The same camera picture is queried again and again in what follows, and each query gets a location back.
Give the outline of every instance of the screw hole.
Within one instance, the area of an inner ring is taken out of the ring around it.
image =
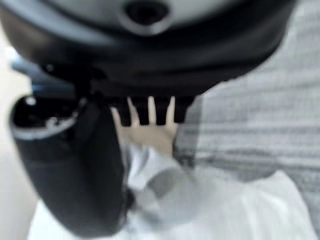
[[[139,1],[129,4],[126,13],[137,24],[150,26],[163,20],[169,14],[169,10],[159,2]]]

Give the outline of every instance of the white surface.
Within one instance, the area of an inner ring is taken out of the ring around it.
[[[183,170],[153,149],[129,148],[136,205],[114,240],[316,240],[295,184],[283,172],[247,184],[214,168]],[[40,202],[29,240],[79,240]]]

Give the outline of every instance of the black curved arm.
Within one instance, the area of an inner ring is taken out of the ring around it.
[[[120,230],[127,175],[108,108],[22,98],[10,128],[36,191],[65,227],[85,238]]]

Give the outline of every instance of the gray carpet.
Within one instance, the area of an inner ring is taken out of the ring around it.
[[[300,1],[279,51],[198,98],[175,156],[250,181],[284,170],[320,236],[320,1]]]

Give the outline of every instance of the hole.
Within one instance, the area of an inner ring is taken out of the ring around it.
[[[77,106],[72,100],[47,98],[38,98],[30,105],[23,98],[16,104],[13,122],[20,128],[42,128],[48,120],[55,125],[69,119]]]
[[[129,4],[126,13],[137,24],[149,26],[163,20],[169,10],[162,3],[143,1]]]

